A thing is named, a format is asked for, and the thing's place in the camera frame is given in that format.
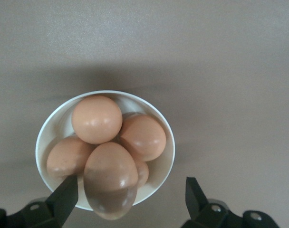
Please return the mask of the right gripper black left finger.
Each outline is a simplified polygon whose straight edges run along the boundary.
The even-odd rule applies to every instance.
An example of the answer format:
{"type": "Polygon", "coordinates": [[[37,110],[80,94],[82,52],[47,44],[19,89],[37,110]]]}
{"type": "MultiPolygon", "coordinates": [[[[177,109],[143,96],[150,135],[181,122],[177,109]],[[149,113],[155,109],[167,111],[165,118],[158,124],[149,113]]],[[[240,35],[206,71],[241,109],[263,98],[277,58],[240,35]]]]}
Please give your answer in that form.
{"type": "Polygon", "coordinates": [[[11,215],[0,209],[0,228],[61,228],[77,201],[77,177],[68,176],[47,198],[33,200],[11,215]]]}

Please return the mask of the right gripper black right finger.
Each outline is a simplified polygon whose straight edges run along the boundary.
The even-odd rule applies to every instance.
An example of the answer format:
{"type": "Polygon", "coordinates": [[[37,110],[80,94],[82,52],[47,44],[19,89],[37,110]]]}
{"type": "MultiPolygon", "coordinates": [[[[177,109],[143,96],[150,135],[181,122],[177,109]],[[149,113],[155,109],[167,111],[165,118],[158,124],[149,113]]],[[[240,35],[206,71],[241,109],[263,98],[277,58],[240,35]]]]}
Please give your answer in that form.
{"type": "Polygon", "coordinates": [[[186,178],[185,203],[190,215],[183,228],[278,228],[268,214],[248,210],[237,216],[222,201],[208,201],[198,181],[186,178]]]}

